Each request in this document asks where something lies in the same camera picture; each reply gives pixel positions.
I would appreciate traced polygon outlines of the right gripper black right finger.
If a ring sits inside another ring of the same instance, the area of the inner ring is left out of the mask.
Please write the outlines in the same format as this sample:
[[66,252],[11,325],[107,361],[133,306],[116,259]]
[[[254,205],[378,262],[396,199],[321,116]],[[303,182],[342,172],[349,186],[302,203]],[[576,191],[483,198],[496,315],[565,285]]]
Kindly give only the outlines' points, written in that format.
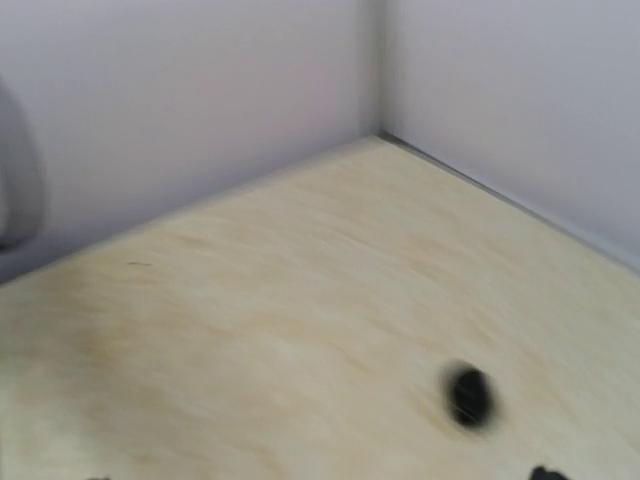
[[569,480],[569,478],[560,471],[540,465],[532,469],[529,480]]

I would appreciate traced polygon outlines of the black earbud charging case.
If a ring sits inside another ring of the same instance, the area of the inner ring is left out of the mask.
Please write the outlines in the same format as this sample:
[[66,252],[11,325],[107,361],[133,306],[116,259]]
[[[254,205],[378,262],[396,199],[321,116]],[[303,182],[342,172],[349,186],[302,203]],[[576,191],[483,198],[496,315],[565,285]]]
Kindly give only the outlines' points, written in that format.
[[500,420],[500,399],[491,376],[478,366],[453,359],[440,370],[439,388],[448,420],[469,435],[488,435]]

